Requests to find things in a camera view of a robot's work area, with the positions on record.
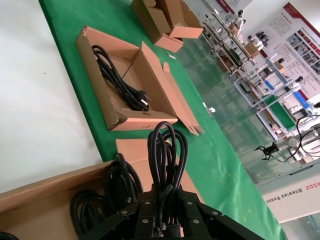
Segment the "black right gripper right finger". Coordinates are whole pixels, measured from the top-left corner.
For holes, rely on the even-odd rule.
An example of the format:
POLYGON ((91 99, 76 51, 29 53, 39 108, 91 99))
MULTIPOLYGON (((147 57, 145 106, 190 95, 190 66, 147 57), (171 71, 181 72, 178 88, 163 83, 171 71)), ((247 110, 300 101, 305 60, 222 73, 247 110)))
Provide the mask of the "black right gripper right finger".
POLYGON ((249 240, 250 231, 221 213, 200 202, 195 193, 177 192, 180 204, 179 221, 186 237, 205 240, 249 240))

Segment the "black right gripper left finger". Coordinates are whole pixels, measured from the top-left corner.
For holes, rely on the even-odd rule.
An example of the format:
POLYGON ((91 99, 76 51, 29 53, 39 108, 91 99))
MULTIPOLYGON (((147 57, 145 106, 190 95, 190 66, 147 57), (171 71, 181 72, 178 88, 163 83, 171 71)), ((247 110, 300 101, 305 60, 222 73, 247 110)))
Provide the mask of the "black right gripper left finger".
POLYGON ((154 240, 155 200, 140 199, 94 227, 86 240, 154 240))

